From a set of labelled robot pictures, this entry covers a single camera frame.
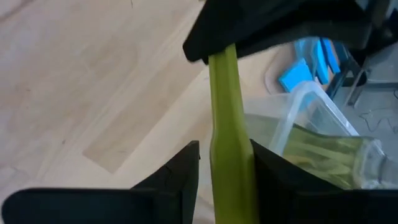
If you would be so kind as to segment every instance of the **blue sponge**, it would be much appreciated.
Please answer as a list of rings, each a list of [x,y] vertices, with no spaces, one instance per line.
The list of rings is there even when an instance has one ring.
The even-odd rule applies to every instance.
[[[314,51],[314,55],[317,57],[317,77],[321,84],[327,84],[329,82],[328,65],[325,62],[320,41],[316,44]]]
[[[291,92],[302,81],[312,80],[312,74],[304,58],[296,61],[290,69],[279,77],[279,82],[286,92]]]
[[[331,71],[334,74],[337,74],[340,72],[340,67],[338,66],[337,59],[333,53],[333,49],[331,47],[330,40],[326,38],[322,38],[322,47],[323,51],[325,52],[326,55],[326,61],[328,62],[328,65],[331,68]]]

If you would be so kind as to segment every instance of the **clear plastic container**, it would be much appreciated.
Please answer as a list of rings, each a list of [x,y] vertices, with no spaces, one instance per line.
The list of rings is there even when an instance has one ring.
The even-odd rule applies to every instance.
[[[358,135],[315,82],[302,82],[291,94],[245,99],[243,103],[249,137],[278,155],[282,155],[294,123],[319,134]],[[264,127],[248,123],[250,115],[275,118],[275,123],[267,125],[268,131],[260,131]]]
[[[292,93],[243,99],[243,104],[249,137],[280,156],[294,124],[318,134],[358,136],[354,127],[315,82],[303,82]],[[267,122],[259,122],[264,117],[267,117]],[[198,195],[212,204],[210,139],[211,131],[201,144]],[[396,186],[398,179],[395,180],[393,174],[398,171],[398,165],[386,157],[380,141],[364,145],[355,158],[353,175],[355,182],[360,183],[360,188]]]

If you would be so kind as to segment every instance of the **light wood surface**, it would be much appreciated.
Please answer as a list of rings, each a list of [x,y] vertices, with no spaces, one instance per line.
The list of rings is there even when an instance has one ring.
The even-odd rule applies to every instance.
[[[0,202],[34,187],[130,188],[211,129],[208,69],[182,52],[203,2],[0,2]],[[278,48],[239,62],[263,96]]]

